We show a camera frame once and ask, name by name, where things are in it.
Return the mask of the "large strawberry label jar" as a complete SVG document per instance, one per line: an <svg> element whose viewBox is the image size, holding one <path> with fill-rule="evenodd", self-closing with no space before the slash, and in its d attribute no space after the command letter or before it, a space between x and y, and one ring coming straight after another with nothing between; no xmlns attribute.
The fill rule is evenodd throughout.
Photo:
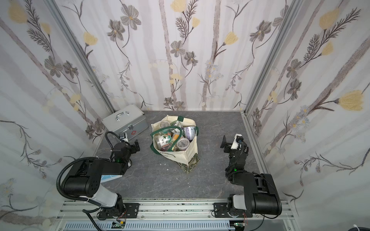
<svg viewBox="0 0 370 231"><path fill-rule="evenodd" d="M154 144L156 145L157 149L161 151L168 150L171 140L171 133L158 133L154 136Z"/></svg>

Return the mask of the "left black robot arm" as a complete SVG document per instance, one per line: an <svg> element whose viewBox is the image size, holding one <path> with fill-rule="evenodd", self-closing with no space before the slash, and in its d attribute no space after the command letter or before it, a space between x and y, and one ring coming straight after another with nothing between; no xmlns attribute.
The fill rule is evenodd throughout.
<svg viewBox="0 0 370 231"><path fill-rule="evenodd" d="M101 185L102 176L123 176L132 166L131 155L140 151L134 144L120 142L113 147L111 157L83 157L65 166L56 179L58 192L66 199L84 201L97 206L97 217L121 218L128 213L122 196Z"/></svg>

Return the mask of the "orange sunflower seed cup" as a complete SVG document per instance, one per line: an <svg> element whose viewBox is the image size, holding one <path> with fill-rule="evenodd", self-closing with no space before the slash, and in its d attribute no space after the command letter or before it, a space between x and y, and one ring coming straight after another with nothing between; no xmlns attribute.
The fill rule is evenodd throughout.
<svg viewBox="0 0 370 231"><path fill-rule="evenodd" d="M174 144L175 141L180 137L180 134L179 133L174 133L173 136L172 136L172 139L171 139L171 142L170 144Z"/></svg>

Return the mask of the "clear lid green seed cup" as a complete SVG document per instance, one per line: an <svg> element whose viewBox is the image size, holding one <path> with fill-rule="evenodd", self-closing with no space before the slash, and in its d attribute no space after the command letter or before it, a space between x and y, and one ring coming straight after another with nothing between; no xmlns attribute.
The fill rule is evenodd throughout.
<svg viewBox="0 0 370 231"><path fill-rule="evenodd" d="M187 138L180 138L176 143L177 151L185 151L190 145L190 141Z"/></svg>

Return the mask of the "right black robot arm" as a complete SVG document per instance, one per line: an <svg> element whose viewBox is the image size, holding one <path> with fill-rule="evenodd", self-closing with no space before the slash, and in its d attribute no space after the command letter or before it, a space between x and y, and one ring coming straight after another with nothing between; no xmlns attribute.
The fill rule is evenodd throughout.
<svg viewBox="0 0 370 231"><path fill-rule="evenodd" d="M226 179L233 185L243 187L243 193L231 194L224 207L214 206L215 216L251 218L254 214L261 214L269 216L269 219L277 218L282 213L282 202L272 175L245 169L249 147L243 136L236 134L233 142L227 142L224 136L220 148L229 157Z"/></svg>

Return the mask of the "cream canvas tote bag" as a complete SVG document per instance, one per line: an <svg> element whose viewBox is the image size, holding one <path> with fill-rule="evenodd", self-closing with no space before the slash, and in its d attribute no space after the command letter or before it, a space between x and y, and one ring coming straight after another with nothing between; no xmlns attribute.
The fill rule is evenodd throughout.
<svg viewBox="0 0 370 231"><path fill-rule="evenodd" d="M182 116L167 115L151 128L150 149L154 154L176 162L185 173L190 173L199 163L199 128L196 122Z"/></svg>

